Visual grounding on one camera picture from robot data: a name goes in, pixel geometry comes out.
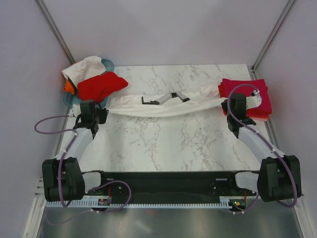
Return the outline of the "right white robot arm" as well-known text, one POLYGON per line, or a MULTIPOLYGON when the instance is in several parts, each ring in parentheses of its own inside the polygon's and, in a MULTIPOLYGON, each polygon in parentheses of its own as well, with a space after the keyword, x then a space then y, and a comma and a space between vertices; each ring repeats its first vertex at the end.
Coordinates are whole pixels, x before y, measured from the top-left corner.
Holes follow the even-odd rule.
POLYGON ((257 192, 264 202, 292 199, 296 203, 302 195, 299 159, 277 149, 258 131, 257 124, 247 116, 247 100, 245 95, 233 93, 221 105, 229 130, 251 150, 261 166, 257 172, 238 172, 227 182, 228 192, 238 195, 248 189, 257 192))

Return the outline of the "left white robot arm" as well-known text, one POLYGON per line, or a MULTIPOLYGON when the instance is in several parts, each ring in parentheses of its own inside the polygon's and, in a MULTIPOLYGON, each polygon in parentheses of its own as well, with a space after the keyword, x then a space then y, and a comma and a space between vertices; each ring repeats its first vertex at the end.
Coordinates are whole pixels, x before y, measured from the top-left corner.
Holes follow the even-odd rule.
POLYGON ((108 110, 93 100, 80 103, 75 126, 68 130, 73 132, 72 139, 53 159, 42 163, 44 195, 48 202, 61 202, 65 207, 70 201, 82 199, 90 189, 98 195, 107 193, 109 184, 101 178, 101 172, 82 172, 79 166, 107 115, 108 110))

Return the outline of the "white robot print t shirt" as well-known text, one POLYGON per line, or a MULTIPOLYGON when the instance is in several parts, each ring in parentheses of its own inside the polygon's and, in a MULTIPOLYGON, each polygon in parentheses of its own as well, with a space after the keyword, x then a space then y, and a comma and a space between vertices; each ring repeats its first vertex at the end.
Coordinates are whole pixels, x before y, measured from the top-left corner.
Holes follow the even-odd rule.
POLYGON ((164 118, 220 107, 225 100, 219 96, 218 86, 210 84, 160 95, 113 97, 107 102, 107 109, 112 114, 123 116, 164 118))

